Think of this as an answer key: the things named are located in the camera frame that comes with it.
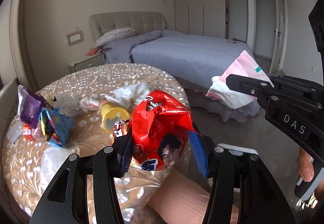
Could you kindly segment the person's right hand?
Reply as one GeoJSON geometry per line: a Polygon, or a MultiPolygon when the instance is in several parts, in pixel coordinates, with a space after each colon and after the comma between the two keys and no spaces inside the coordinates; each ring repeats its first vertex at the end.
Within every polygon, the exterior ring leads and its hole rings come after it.
{"type": "MultiPolygon", "coordinates": [[[[312,157],[302,148],[299,148],[298,172],[301,178],[305,182],[311,182],[312,179],[314,178],[315,172],[312,164],[312,157]]],[[[323,191],[324,191],[324,179],[321,180],[321,182],[315,189],[315,197],[318,201],[322,198],[323,191]]]]}

